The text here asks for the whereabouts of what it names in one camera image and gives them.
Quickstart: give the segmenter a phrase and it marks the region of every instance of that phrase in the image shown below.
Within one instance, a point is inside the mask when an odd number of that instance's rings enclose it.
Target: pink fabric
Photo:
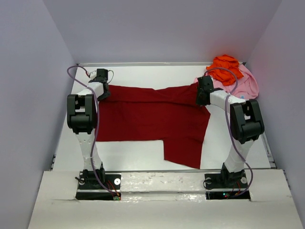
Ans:
[[[255,99],[258,96],[258,85],[254,76],[243,64],[240,64],[238,68],[244,76],[238,80],[238,87],[232,95],[241,99]],[[230,92],[235,86],[235,84],[223,86],[222,82],[216,79],[213,79],[213,85],[214,88],[219,87],[226,92]]]

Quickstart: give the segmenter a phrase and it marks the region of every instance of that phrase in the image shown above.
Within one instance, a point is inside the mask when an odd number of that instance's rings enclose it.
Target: black mounting plate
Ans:
[[[218,189],[226,189],[226,188],[233,188],[232,185],[228,185],[225,184],[222,180],[221,180],[221,174],[220,173],[208,173],[204,175],[204,184],[203,186],[207,189],[207,190],[212,190],[215,188]],[[248,187],[248,183],[243,183],[241,182],[241,180],[239,181],[239,185],[240,188],[246,188]]]
[[[121,183],[116,185],[114,183],[114,180],[117,179],[117,178],[121,180],[121,177],[122,176],[120,174],[106,173],[106,179],[105,179],[104,185],[108,188],[107,184],[108,184],[108,181],[110,181],[116,190],[120,190]],[[102,190],[104,188],[100,184],[94,184],[93,185],[93,184],[90,184],[90,183],[84,183],[84,184],[78,183],[78,189],[79,190]]]

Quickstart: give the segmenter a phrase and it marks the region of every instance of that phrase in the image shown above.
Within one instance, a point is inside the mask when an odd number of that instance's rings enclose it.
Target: screw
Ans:
[[[240,181],[241,181],[243,184],[246,184],[246,183],[247,183],[247,178],[242,177],[242,178],[240,179]]]
[[[120,180],[120,179],[116,178],[116,179],[114,180],[114,184],[115,184],[115,185],[119,185],[120,183],[121,183],[121,180]]]
[[[212,183],[211,181],[212,179],[210,177],[207,177],[207,179],[205,179],[205,182],[207,185],[210,185]]]

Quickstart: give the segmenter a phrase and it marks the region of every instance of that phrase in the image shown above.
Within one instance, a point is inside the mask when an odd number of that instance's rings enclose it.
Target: wire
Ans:
[[[229,130],[229,134],[230,134],[230,139],[231,139],[231,142],[232,142],[232,145],[233,145],[233,148],[235,149],[236,153],[239,155],[239,157],[241,158],[241,160],[246,164],[246,166],[249,168],[250,170],[250,173],[251,173],[251,179],[250,179],[250,182],[248,184],[248,186],[245,188],[244,191],[242,191],[241,193],[237,194],[236,196],[233,196],[233,197],[238,197],[240,195],[242,195],[243,193],[245,193],[249,187],[251,186],[252,184],[252,181],[253,181],[253,170],[252,168],[249,166],[249,164],[246,162],[246,159],[243,157],[243,155],[241,155],[241,153],[238,151],[236,145],[235,145],[235,142],[234,142],[234,138],[233,138],[233,135],[232,135],[232,131],[231,131],[231,128],[230,128],[230,122],[229,122],[229,117],[228,117],[228,100],[229,100],[229,97],[231,96],[231,94],[236,90],[237,86],[238,86],[238,80],[237,80],[237,77],[236,75],[230,71],[229,69],[226,69],[226,68],[222,68],[222,67],[217,67],[217,68],[211,68],[209,70],[207,70],[203,76],[206,76],[206,74],[209,72],[209,71],[212,71],[212,70],[215,70],[215,69],[220,69],[220,70],[225,70],[227,72],[229,72],[230,74],[232,74],[235,78],[235,86],[234,88],[232,89],[232,91],[229,92],[229,94],[226,96],[225,98],[225,102],[224,102],[224,115],[225,115],[225,120],[227,122],[227,126],[228,126],[228,130]]]
[[[90,72],[90,73],[89,73],[89,78],[90,78],[91,74],[92,74],[92,73],[95,73],[95,72],[97,72],[97,71],[94,70],[94,71]]]
[[[234,189],[235,189],[235,185],[233,185],[233,189],[232,189],[232,191],[229,193],[229,195],[230,195],[232,192],[234,192]]]
[[[110,184],[107,183],[107,185],[108,185],[108,189],[110,190],[111,189]]]
[[[110,193],[113,193],[110,189],[108,189],[105,185],[103,185],[103,183],[101,182],[101,180],[99,179],[99,176],[97,175],[96,171],[95,171],[95,168],[94,168],[94,163],[93,163],[93,149],[94,149],[94,146],[95,146],[95,142],[96,142],[96,138],[97,138],[97,134],[99,132],[99,126],[100,126],[100,111],[99,111],[99,102],[97,100],[97,96],[96,96],[96,93],[94,92],[94,90],[90,87],[88,87],[87,85],[85,85],[84,83],[82,83],[81,81],[75,79],[75,77],[73,77],[70,73],[70,69],[72,68],[81,68],[83,69],[85,72],[86,72],[86,75],[88,76],[88,71],[82,67],[82,66],[79,66],[79,65],[74,65],[74,66],[71,66],[67,69],[67,74],[70,78],[72,78],[74,81],[78,82],[80,85],[86,87],[87,89],[89,89],[92,94],[93,94],[93,97],[94,97],[94,101],[95,101],[95,105],[97,106],[97,125],[96,125],[96,129],[95,129],[95,136],[94,136],[94,140],[93,140],[93,144],[92,144],[92,148],[91,148],[91,152],[90,152],[90,160],[91,160],[91,165],[92,165],[92,169],[93,169],[93,173],[95,175],[95,178],[97,180],[97,182],[103,187],[103,189],[107,190],[108,192]]]
[[[238,187],[239,187],[239,190],[238,190],[238,193],[237,193],[237,194],[239,194],[239,193],[240,193],[240,184],[239,184],[238,181],[237,181],[237,185],[238,185]]]
[[[115,189],[115,187],[113,186],[113,184],[111,183],[111,181],[108,180],[108,183],[111,185],[111,187],[113,188],[113,190],[115,191],[116,195],[118,197],[120,197],[120,194],[118,193],[118,191]]]
[[[108,83],[110,83],[111,81],[112,81],[112,79],[113,79],[113,77],[114,77],[114,72],[113,72],[113,70],[108,70],[109,72],[112,72],[112,78],[111,78],[111,80],[108,82]]]

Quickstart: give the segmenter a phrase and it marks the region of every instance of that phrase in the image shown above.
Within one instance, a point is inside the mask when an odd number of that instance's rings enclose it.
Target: orange cloth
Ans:
[[[206,67],[206,69],[209,70],[211,68],[223,67],[232,71],[236,77],[240,79],[243,78],[244,75],[240,72],[238,66],[239,62],[234,57],[225,54],[222,56],[216,56],[213,60],[213,64]],[[222,82],[224,86],[229,86],[235,83],[234,76],[226,70],[215,69],[210,71],[208,75],[211,75],[214,79]]]

